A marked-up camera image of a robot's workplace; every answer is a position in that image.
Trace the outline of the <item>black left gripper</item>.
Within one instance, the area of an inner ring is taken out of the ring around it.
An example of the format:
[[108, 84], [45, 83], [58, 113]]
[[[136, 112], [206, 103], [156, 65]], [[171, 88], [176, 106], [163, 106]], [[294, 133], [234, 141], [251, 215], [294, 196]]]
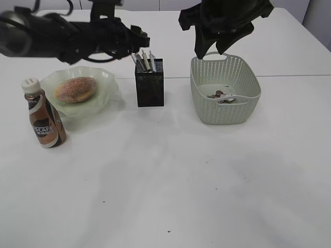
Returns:
[[98, 21], [98, 51], [122, 59], [150, 46], [150, 37], [141, 27], [128, 28], [119, 18]]

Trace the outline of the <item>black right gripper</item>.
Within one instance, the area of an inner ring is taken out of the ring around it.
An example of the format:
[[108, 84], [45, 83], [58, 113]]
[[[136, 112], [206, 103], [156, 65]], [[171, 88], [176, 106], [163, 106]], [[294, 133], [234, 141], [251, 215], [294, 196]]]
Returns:
[[273, 9], [270, 1], [205, 0], [181, 10], [178, 22], [182, 30], [195, 26], [194, 51], [198, 59], [203, 59], [215, 42], [218, 53], [222, 55], [254, 31], [253, 20], [268, 17]]

